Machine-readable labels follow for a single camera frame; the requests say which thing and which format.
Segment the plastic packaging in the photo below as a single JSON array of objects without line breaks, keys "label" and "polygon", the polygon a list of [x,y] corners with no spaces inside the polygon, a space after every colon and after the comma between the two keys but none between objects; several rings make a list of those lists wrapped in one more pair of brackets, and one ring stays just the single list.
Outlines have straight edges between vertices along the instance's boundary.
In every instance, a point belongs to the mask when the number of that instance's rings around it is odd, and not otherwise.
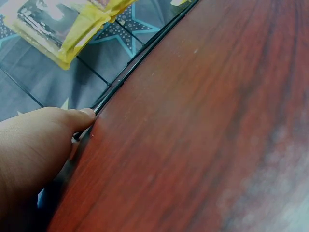
[{"label": "plastic packaging", "polygon": [[0,12],[4,24],[61,68],[107,22],[135,0],[9,0]]}]

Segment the red wood grain surface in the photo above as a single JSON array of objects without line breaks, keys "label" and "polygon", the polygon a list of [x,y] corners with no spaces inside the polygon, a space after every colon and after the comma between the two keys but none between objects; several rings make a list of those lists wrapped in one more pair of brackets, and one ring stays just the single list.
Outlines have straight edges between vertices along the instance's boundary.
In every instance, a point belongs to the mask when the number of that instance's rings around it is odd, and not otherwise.
[{"label": "red wood grain surface", "polygon": [[97,120],[50,232],[309,231],[309,1],[201,0]]}]

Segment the fingernail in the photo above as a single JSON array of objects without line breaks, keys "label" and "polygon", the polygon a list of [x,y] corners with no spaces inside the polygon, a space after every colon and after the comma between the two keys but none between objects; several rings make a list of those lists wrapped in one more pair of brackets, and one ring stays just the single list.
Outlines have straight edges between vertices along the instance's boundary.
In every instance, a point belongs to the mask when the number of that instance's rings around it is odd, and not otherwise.
[{"label": "fingernail", "polygon": [[86,109],[82,109],[81,111],[88,114],[91,118],[96,117],[96,114],[92,109],[86,108]]}]

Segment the blue star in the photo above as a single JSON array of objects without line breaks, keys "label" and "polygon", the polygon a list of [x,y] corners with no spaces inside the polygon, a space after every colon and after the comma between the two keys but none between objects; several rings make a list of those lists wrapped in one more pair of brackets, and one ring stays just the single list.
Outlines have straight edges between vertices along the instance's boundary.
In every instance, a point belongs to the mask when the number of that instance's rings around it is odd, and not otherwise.
[{"label": "blue star", "polygon": [[[160,28],[138,20],[135,17],[135,9],[134,3],[118,16],[118,20],[127,30],[131,31],[133,35],[160,31]],[[136,55],[136,39],[117,23],[104,25],[104,29],[99,31],[89,44],[97,44],[112,39],[117,39],[131,58]]]},{"label": "blue star", "polygon": [[0,49],[2,42],[17,37],[18,35],[4,25],[4,16],[0,15]]}]

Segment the tiled floor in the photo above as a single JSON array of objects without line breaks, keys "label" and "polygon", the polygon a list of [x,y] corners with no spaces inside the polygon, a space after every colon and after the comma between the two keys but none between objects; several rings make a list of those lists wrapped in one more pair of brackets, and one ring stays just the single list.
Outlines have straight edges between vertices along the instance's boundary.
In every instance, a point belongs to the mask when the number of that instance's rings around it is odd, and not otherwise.
[{"label": "tiled floor", "polygon": [[[6,0],[0,0],[0,6]],[[68,71],[60,69],[34,47],[8,30],[0,15],[0,121],[43,106],[90,107],[127,63],[162,27],[187,5],[169,0],[140,0],[127,8],[118,23],[105,25]],[[9,76],[38,102],[28,97]]]}]

